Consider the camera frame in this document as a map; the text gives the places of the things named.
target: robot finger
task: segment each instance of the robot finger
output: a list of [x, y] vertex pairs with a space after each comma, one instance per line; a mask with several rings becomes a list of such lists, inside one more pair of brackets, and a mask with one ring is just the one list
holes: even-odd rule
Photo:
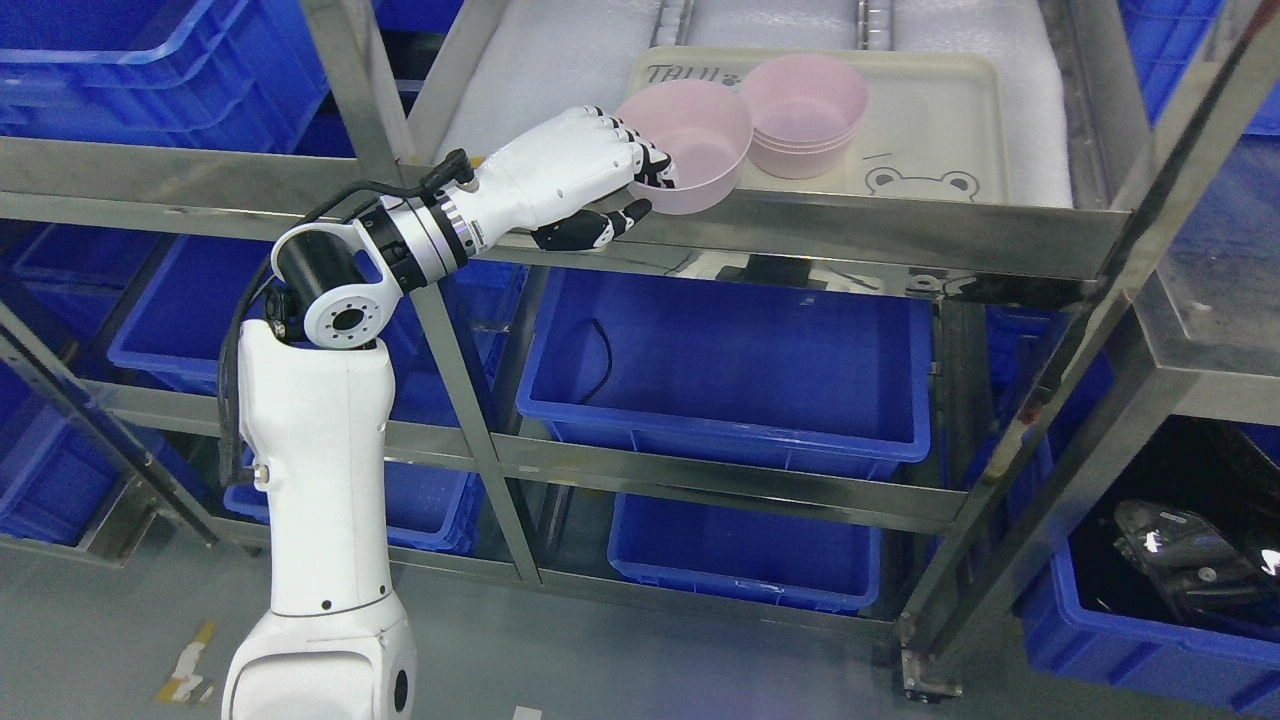
[[632, 169], [636, 182], [653, 187], [676, 187], [676, 164], [671, 155], [643, 138], [631, 143]]
[[613, 213], [579, 210], [534, 231], [534, 242], [552, 251], [594, 250], [634, 228], [652, 209], [653, 204], [648, 200], [636, 200]]

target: blue storage crate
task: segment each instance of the blue storage crate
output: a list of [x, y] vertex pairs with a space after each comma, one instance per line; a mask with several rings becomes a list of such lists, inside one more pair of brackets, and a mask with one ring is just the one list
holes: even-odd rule
[[0, 6], [0, 135], [288, 152], [326, 90], [297, 3]]
[[106, 351], [179, 392], [218, 391], [218, 352], [236, 302], [271, 245], [186, 236], [174, 241]]
[[343, 124], [340, 115], [319, 113], [302, 133], [293, 154], [312, 158], [355, 158], [356, 149], [351, 145], [351, 136], [347, 135], [347, 126]]
[[82, 342], [92, 340], [120, 301], [120, 291], [70, 283], [23, 283]]
[[0, 302], [4, 302], [28, 328], [55, 352], [61, 352], [72, 340], [65, 320], [46, 307], [27, 286], [13, 278], [0, 265]]
[[156, 246], [155, 233], [49, 225], [18, 250], [13, 274], [24, 281], [124, 290]]
[[[1024, 644], [1033, 667], [1280, 717], [1280, 643], [1148, 619], [1169, 619], [1158, 594], [1114, 551], [1114, 530], [1094, 524], [1096, 516], [1110, 516], [1125, 498], [1196, 506], [1224, 492], [1235, 493], [1242, 483], [1254, 486], [1262, 479], [1270, 486], [1270, 477], [1253, 477], [1257, 466], [1244, 456], [1252, 451], [1240, 452], [1242, 446], [1230, 433], [1213, 429], [1206, 420], [1170, 418], [1161, 427], [1098, 501], [1094, 516], [1062, 543], [1023, 597]], [[1206, 478], [1213, 482], [1203, 483]], [[1208, 502], [1207, 518], [1222, 512], [1216, 501]], [[1089, 607], [1102, 603], [1100, 593], [1116, 612]]]
[[[475, 473], [387, 462], [387, 539], [401, 547], [470, 555], [484, 488]], [[223, 505], [233, 512], [270, 523], [266, 493], [232, 486]]]
[[1080, 606], [1070, 547], [1023, 601], [1038, 670], [1236, 712], [1280, 717], [1280, 644]]
[[1280, 85], [1276, 85], [1271, 95], [1258, 108], [1258, 114], [1253, 115], [1245, 135], [1280, 135]]
[[490, 334], [509, 331], [527, 277], [525, 265], [492, 260], [472, 260], [453, 273], [471, 329]]
[[[26, 383], [18, 373], [9, 365], [0, 363], [0, 433], [9, 428], [18, 409], [31, 397], [31, 386]], [[0, 434], [0, 447], [13, 447], [12, 438]]]
[[447, 33], [462, 0], [381, 0], [378, 27], [402, 32]]
[[[218, 391], [218, 354], [236, 301], [270, 250], [270, 243], [251, 240], [186, 236], [174, 241], [151, 283], [111, 341], [108, 359], [120, 368], [146, 370], [179, 392], [214, 395]], [[484, 270], [480, 268], [481, 263], [474, 264], [477, 268], [467, 265], [454, 277], [461, 278], [460, 295], [463, 304], [475, 306], [477, 311], [488, 311], [490, 306], [471, 299], [490, 295], [493, 282], [504, 278], [508, 286], [524, 283], [524, 266], [490, 263], [489, 265], [502, 268]], [[484, 327], [499, 320], [500, 318], [484, 320]], [[407, 301], [397, 307], [381, 340], [390, 352], [399, 386], [393, 416], [422, 423], [453, 418], [421, 325]], [[485, 340], [477, 337], [481, 348], [488, 351], [481, 359], [492, 373], [497, 369], [502, 345], [495, 340], [484, 342]], [[420, 406], [417, 398], [424, 393], [443, 398], [443, 411], [447, 414], [440, 415], [439, 402]], [[416, 410], [421, 413], [413, 415]]]
[[1051, 310], [987, 307], [987, 361], [996, 395], [1012, 384], [1021, 372], [1023, 338], [1042, 337], [1052, 319]]
[[1147, 117], [1155, 122], [1213, 27], [1222, 0], [1120, 0]]
[[517, 406], [563, 442], [886, 479], [929, 451], [929, 332], [924, 301], [557, 270]]
[[[134, 433], [192, 495], [206, 495], [200, 478], [160, 433]], [[0, 437], [8, 448], [0, 459], [0, 532], [76, 544], [116, 484], [114, 466], [40, 398], [14, 413]]]
[[[997, 398], [997, 415], [1009, 416], [1015, 410], [1011, 404], [1020, 398], [1012, 397], [1010, 388], [1024, 373], [1030, 373], [1043, 361], [1042, 338], [1053, 315], [1047, 310], [987, 309], [987, 357], [992, 393]], [[1098, 355], [1050, 425], [1047, 439], [1053, 447], [1055, 457], [1071, 442], [1093, 407], [1111, 389], [1114, 380], [1115, 374], [1106, 354]]]
[[1240, 432], [1257, 446], [1271, 462], [1280, 465], [1280, 428], [1275, 425], [1254, 425], [1253, 423], [1235, 423]]
[[879, 594], [879, 528], [618, 495], [608, 553], [639, 583], [820, 612]]

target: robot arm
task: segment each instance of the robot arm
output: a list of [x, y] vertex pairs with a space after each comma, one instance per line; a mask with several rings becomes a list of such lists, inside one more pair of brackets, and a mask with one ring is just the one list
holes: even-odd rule
[[[451, 152], [412, 192], [379, 186], [352, 222], [303, 223], [275, 242], [284, 287], [269, 292], [268, 320], [243, 323], [223, 354], [239, 407], [223, 433], [248, 439], [271, 516], [270, 611], [232, 660], [224, 720], [411, 716], [417, 653], [390, 583], [383, 489], [394, 375], [378, 334], [404, 293], [512, 228], [534, 231], [544, 250], [622, 234], [648, 201], [582, 206], [632, 181], [672, 186], [671, 159], [598, 108], [573, 108], [474, 172]], [[361, 272], [361, 252], [376, 277]], [[291, 345], [301, 341], [316, 347]]]
[[[672, 187], [671, 158], [599, 108], [571, 108], [520, 136], [471, 172], [466, 154], [445, 160], [448, 187], [384, 195], [346, 224], [306, 223], [276, 241], [271, 266], [289, 295], [270, 304], [282, 340], [361, 347], [378, 337], [396, 302], [460, 270], [513, 228], [544, 250], [591, 250], [630, 229], [645, 200], [614, 213], [582, 210], [628, 182]], [[356, 265], [366, 252], [380, 275]]]

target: black fingertip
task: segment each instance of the black fingertip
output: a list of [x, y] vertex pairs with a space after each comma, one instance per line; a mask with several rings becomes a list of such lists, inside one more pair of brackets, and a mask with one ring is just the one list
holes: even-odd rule
[[640, 219], [648, 215], [650, 210], [653, 210], [653, 202], [649, 200], [636, 200], [623, 208], [622, 214], [631, 218], [632, 223], [639, 223]]

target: stainless steel shelf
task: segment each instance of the stainless steel shelf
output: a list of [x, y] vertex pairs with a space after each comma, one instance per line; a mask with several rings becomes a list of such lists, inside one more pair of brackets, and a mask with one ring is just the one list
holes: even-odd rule
[[[468, 0], [463, 5], [408, 118], [396, 97], [367, 0], [301, 3], [320, 41], [317, 49], [352, 131], [358, 160], [0, 138], [0, 167], [5, 169], [0, 174], [0, 217], [271, 241], [349, 181], [403, 182], [419, 177], [421, 165], [438, 152], [507, 3]], [[1179, 315], [1167, 300], [1165, 305], [1156, 302], [1156, 291], [1139, 299], [1140, 322], [1126, 310], [1128, 299], [1147, 282], [1225, 158], [1233, 132], [1247, 122], [1249, 104], [1256, 106], [1254, 101], [1275, 83], [1280, 0], [1263, 0], [1258, 24], [1236, 44], [1236, 51], [1215, 65], [1215, 72], [1192, 73], [1193, 78], [1208, 81], [1189, 83], [1201, 91], [1197, 97], [1190, 97], [1184, 83], [1172, 110], [1156, 128], [1155, 140], [1135, 78], [1117, 72], [1129, 67], [1129, 58], [1115, 4], [1043, 0], [1041, 8], [1066, 87], [1076, 208], [736, 191], [707, 213], [652, 217], [600, 252], [541, 254], [529, 237], [511, 234], [490, 255], [536, 265], [677, 277], [687, 274], [695, 261], [740, 264], [749, 256], [777, 255], [806, 259], [817, 269], [876, 278], [887, 295], [1065, 307], [1074, 318], [1065, 340], [1032, 387], [1025, 388], [1021, 411], [1005, 423], [995, 459], [972, 492], [521, 437], [520, 419], [512, 410], [512, 378], [518, 377], [527, 348], [536, 291], [521, 309], [524, 319], [516, 327], [513, 359], [504, 363], [497, 389], [490, 392], [466, 341], [468, 331], [458, 327], [445, 309], [442, 292], [449, 290], [443, 283], [443, 290], [433, 286], [415, 292], [412, 302], [461, 428], [392, 423], [387, 455], [480, 473], [511, 562], [393, 551], [397, 561], [486, 582], [520, 583], [540, 592], [788, 623], [849, 638], [888, 641], [896, 633], [918, 660], [913, 673], [918, 670], [920, 676], [909, 680], [928, 676], [937, 680], [929, 687], [951, 688], [950, 674], [964, 657], [965, 641], [993, 614], [1007, 610], [1020, 583], [1034, 571], [1036, 560], [1047, 552], [1044, 538], [1061, 532], [1071, 514], [1083, 512], [1082, 503], [1101, 492], [1107, 473], [1134, 443], [1140, 446], [1143, 428], [1153, 418], [1188, 405], [1199, 411], [1231, 410], [1248, 419], [1274, 419], [1274, 409], [1280, 407], [1275, 402], [1280, 398], [1275, 382], [1280, 368], [1274, 357], [1254, 352], [1258, 347], [1248, 352], [1212, 350], [1213, 337], [1188, 332], [1185, 328], [1194, 324], [1185, 322], [1189, 315]], [[1176, 281], [1176, 272], [1185, 277], [1185, 268], [1170, 265], [1166, 279]], [[532, 277], [536, 287], [540, 275]], [[1166, 297], [1175, 301], [1183, 297], [1176, 288], [1166, 292], [1174, 292]], [[1221, 311], [1233, 307], [1230, 300], [1222, 302], [1226, 305]], [[946, 438], [940, 445], [947, 447], [947, 454], [943, 459], [940, 452], [934, 460], [959, 469], [968, 464], [972, 448], [984, 434], [989, 409], [974, 391], [983, 379], [975, 375], [986, 372], [984, 361], [980, 354], [965, 350], [964, 342], [983, 341], [980, 309], [966, 306], [972, 313], [964, 314], [954, 313], [954, 306], [963, 305], [942, 304], [945, 322], [937, 343], [943, 354], [936, 400], [943, 407], [940, 432]], [[948, 315], [954, 318], [947, 320]], [[0, 329], [12, 325], [14, 318], [0, 306]], [[51, 369], [40, 380], [41, 387], [59, 397], [60, 406], [78, 421], [99, 428], [120, 460], [142, 473], [148, 492], [163, 496], [160, 507], [165, 514], [209, 542], [223, 538], [251, 547], [266, 542], [265, 528], [210, 516], [175, 492], [168, 473], [147, 465], [127, 432], [118, 433], [113, 425], [123, 419], [216, 434], [211, 398], [82, 382], [69, 375], [33, 336], [19, 336], [0, 338], [6, 343], [0, 343], [0, 350], [13, 351], [4, 359], [28, 365], [35, 359], [36, 365]], [[1112, 361], [1121, 369], [1116, 389], [1059, 464], [1051, 489], [960, 587], [957, 570], [970, 546], [984, 533], [988, 518], [1065, 393], [1108, 337], [1115, 347]], [[1248, 391], [1222, 395], [1225, 387]], [[1215, 393], [1221, 397], [1210, 397]], [[494, 407], [499, 411], [492, 413]], [[943, 543], [895, 626], [548, 568], [531, 550], [535, 529], [520, 488], [522, 480], [881, 525], [941, 534]]]

